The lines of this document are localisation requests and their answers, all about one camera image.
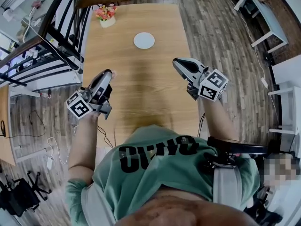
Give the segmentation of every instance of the black strap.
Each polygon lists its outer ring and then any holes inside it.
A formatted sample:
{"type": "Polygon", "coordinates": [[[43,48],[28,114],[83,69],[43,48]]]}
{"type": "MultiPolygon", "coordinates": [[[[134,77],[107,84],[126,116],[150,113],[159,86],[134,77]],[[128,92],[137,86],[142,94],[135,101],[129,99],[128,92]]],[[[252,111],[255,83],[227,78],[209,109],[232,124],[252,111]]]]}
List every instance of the black strap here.
{"type": "Polygon", "coordinates": [[[1,131],[2,131],[2,135],[0,136],[6,137],[4,121],[1,121],[1,131]]]}

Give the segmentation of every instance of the flower pot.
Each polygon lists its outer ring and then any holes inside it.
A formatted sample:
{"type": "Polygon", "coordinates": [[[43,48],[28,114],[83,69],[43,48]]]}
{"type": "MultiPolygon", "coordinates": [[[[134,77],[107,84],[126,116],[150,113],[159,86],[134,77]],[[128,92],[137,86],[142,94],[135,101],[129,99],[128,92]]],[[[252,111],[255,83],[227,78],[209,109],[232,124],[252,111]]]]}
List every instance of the flower pot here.
{"type": "Polygon", "coordinates": [[[110,27],[110,26],[112,26],[115,22],[116,22],[116,19],[115,19],[114,16],[111,17],[110,19],[106,20],[106,21],[99,20],[99,23],[100,23],[100,25],[101,25],[103,28],[110,27]]]}

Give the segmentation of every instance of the white table leg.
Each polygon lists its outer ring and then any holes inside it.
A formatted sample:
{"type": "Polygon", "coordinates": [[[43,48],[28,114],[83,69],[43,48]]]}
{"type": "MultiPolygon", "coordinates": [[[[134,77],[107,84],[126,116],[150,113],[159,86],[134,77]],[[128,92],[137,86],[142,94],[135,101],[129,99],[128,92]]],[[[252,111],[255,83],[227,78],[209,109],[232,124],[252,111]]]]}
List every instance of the white table leg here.
{"type": "Polygon", "coordinates": [[[267,34],[263,35],[260,39],[255,41],[252,45],[252,47],[255,47],[257,44],[261,43],[262,41],[266,40],[268,37],[272,36],[273,32],[269,31],[267,34]]]}
{"type": "Polygon", "coordinates": [[[283,43],[281,43],[281,44],[275,46],[274,48],[270,49],[270,50],[268,51],[268,53],[274,52],[275,50],[277,50],[277,49],[283,47],[284,45],[287,45],[287,42],[283,42],[283,43]]]}
{"type": "Polygon", "coordinates": [[[40,97],[39,93],[36,92],[32,92],[28,89],[25,89],[26,87],[9,87],[9,89],[15,93],[20,93],[20,94],[24,94],[24,95],[28,95],[28,96],[34,96],[34,97],[40,97]]]}
{"type": "Polygon", "coordinates": [[[292,134],[292,135],[295,135],[295,132],[292,131],[292,130],[269,129],[269,132],[276,132],[276,133],[282,133],[282,134],[292,134]]]}
{"type": "Polygon", "coordinates": [[[293,91],[293,88],[275,90],[273,92],[269,92],[268,96],[279,95],[279,94],[287,93],[287,92],[290,92],[290,91],[293,91]]]}
{"type": "Polygon", "coordinates": [[[238,3],[235,5],[234,9],[236,11],[239,10],[239,8],[241,7],[241,5],[244,3],[245,0],[239,0],[238,3]]]}
{"type": "Polygon", "coordinates": [[[30,159],[32,157],[42,155],[42,154],[45,154],[45,153],[46,153],[46,149],[42,149],[42,150],[39,150],[37,152],[33,152],[31,154],[28,154],[26,156],[18,157],[18,158],[16,158],[16,163],[21,162],[21,161],[25,161],[27,159],[30,159]]]}
{"type": "Polygon", "coordinates": [[[255,18],[258,14],[260,14],[259,10],[257,10],[257,12],[252,15],[252,18],[255,18]]]}

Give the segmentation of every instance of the white round plate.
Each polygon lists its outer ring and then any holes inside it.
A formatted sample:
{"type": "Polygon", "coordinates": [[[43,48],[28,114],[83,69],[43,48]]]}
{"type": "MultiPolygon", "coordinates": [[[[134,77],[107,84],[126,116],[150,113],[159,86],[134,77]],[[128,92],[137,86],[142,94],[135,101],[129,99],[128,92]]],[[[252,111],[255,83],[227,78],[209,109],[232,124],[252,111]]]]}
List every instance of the white round plate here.
{"type": "Polygon", "coordinates": [[[151,48],[155,44],[155,38],[148,32],[141,32],[134,37],[134,44],[142,49],[151,48]]]}

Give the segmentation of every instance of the wooden floor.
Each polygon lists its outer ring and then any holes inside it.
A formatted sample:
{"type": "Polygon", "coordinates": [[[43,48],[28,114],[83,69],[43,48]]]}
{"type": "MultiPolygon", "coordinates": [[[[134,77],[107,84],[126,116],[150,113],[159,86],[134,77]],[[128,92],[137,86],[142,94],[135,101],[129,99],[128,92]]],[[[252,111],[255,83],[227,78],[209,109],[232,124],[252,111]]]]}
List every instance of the wooden floor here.
{"type": "MultiPolygon", "coordinates": [[[[232,3],[228,0],[132,0],[127,3],[146,2],[179,5],[191,56],[205,65],[218,68],[230,80],[222,102],[239,132],[241,141],[267,145],[274,137],[273,134],[268,134],[268,129],[275,127],[277,121],[271,99],[260,81],[263,72],[250,45],[247,29],[239,13],[233,10],[232,3]]],[[[253,38],[258,32],[252,23],[248,20],[247,23],[250,24],[250,34],[253,38]]],[[[268,67],[261,56],[265,48],[260,45],[258,49],[259,61],[272,88],[268,67]]],[[[50,155],[47,138],[55,137],[62,161],[65,161],[74,140],[73,128],[78,122],[68,113],[64,103],[78,87],[79,85],[72,85],[53,89],[52,99],[28,96],[12,99],[12,102],[16,102],[15,105],[11,105],[13,135],[43,133],[43,126],[35,114],[32,115],[32,125],[29,122],[28,115],[33,110],[37,110],[46,128],[46,134],[41,137],[13,138],[14,146],[22,147],[20,153],[27,154],[47,148],[50,155]]],[[[197,128],[191,132],[193,136],[196,134],[197,128]]],[[[59,163],[57,149],[55,150],[56,163],[52,170],[46,168],[46,156],[24,161],[16,167],[1,163],[4,173],[13,178],[27,177],[28,170],[32,170],[34,175],[40,171],[42,184],[46,189],[50,188],[53,191],[48,201],[42,202],[35,213],[29,212],[25,219],[21,219],[22,225],[70,225],[64,204],[67,165],[59,163]]]]}

